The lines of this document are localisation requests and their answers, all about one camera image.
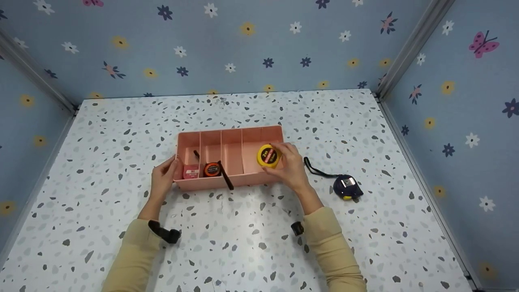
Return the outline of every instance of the beige sleeve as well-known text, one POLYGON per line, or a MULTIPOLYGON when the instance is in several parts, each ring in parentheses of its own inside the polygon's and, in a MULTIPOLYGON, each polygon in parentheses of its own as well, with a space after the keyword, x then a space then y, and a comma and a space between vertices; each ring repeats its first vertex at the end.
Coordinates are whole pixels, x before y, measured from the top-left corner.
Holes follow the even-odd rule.
POLYGON ((148 227, 148 220, 135 219, 126 230, 102 292, 144 292, 152 263, 159 251, 160 237, 148 227))
POLYGON ((333 210, 322 207, 304 217, 305 236, 326 276, 329 292, 366 292, 359 265, 333 210))

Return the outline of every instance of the black tape measure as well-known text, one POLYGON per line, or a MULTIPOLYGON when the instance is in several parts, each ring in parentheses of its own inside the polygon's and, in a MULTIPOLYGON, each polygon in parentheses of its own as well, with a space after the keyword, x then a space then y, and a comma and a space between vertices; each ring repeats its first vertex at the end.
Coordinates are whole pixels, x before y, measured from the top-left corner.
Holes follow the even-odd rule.
POLYGON ((322 172, 310 164, 310 159, 308 157, 303 158, 303 162, 305 166, 308 168, 310 173, 313 175, 318 175, 326 178, 336 178, 333 183, 333 191, 337 196, 339 196, 342 200, 351 200, 360 197, 364 193, 361 191, 359 184, 351 175, 329 175, 325 172, 322 172))

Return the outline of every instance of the terrazzo table surface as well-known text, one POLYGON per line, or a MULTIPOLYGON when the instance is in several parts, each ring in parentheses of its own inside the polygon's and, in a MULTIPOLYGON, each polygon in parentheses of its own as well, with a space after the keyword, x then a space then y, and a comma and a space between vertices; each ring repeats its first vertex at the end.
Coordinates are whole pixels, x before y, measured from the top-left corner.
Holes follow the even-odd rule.
MULTIPOLYGON (((309 175, 332 207, 369 291, 470 291, 369 90, 87 100, 0 273, 0 291, 99 291, 152 168, 180 131, 280 124, 319 169, 361 183, 356 203, 309 175)), ((326 291, 294 194, 280 184, 183 192, 162 207, 148 291, 326 291)))

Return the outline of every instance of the floral wallpaper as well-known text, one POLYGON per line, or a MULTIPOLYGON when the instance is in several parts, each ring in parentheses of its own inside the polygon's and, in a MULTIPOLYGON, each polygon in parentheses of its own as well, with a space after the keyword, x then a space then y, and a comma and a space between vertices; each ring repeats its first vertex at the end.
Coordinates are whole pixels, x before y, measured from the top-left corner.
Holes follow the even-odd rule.
POLYGON ((72 115, 26 80, 1 51, 0 92, 1 254, 72 115))
POLYGON ((0 28, 80 103, 376 89, 429 0, 5 0, 0 28))
POLYGON ((482 288, 519 288, 518 10, 456 0, 386 99, 482 288))

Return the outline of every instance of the yellow flower print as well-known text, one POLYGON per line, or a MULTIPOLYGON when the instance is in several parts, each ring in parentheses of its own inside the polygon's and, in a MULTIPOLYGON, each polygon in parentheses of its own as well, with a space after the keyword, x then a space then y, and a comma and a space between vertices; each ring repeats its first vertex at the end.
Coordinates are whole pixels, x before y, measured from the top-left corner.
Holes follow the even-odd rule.
POLYGON ((441 185, 434 186, 434 195, 440 198, 445 197, 445 189, 441 185))
POLYGON ((389 58, 383 59, 378 64, 381 67, 387 67, 387 66, 389 66, 389 64, 391 64, 391 59, 389 59, 389 58))
POLYGON ((442 93, 443 94, 451 94, 454 90, 454 82, 452 81, 445 81, 442 84, 442 93))
POLYGON ((34 104, 34 97, 26 95, 26 94, 22 94, 20 96, 20 102, 22 103, 22 105, 24 107, 27 107, 27 108, 32 107, 34 104))
POLYGON ((263 91, 266 92, 266 93, 269 93, 271 91, 274 91, 274 86, 273 85, 270 85, 270 84, 267 84, 263 87, 263 91))
POLYGON ((0 202, 0 215, 8 216, 16 210, 16 203, 14 201, 0 202))
POLYGON ((426 129, 432 129, 436 124, 436 120, 433 117, 428 117, 427 119, 425 119, 424 123, 426 129))
POLYGON ((253 35, 254 33, 256 33, 256 31, 254 30, 254 25, 248 21, 242 24, 242 26, 240 26, 240 31, 242 34, 246 35, 253 35))
POLYGON ((328 81, 323 80, 323 81, 319 82, 318 87, 319 87, 320 89, 325 89, 325 88, 328 87, 328 85, 329 85, 328 81))
POLYGON ((89 97, 90 99, 100 99, 100 98, 104 98, 104 97, 103 97, 99 92, 94 92, 94 91, 92 91, 92 92, 88 95, 88 97, 89 97))
POLYGON ((126 39, 120 35, 114 36, 112 38, 112 44, 114 44, 114 46, 116 46, 119 49, 126 49, 128 47, 126 39))
POLYGON ((357 59, 357 58, 353 58, 348 61, 348 66, 350 66, 350 68, 355 68, 358 65, 359 65, 359 59, 357 59))
POLYGON ((488 262, 480 263, 480 275, 488 280, 495 280, 497 278, 497 270, 488 262))
POLYGON ((155 78, 157 77, 157 71, 151 69, 151 68, 146 68, 144 69, 144 75, 148 78, 155 78))
POLYGON ((43 136, 34 136, 34 145, 36 147, 43 147, 47 144, 47 140, 43 136))

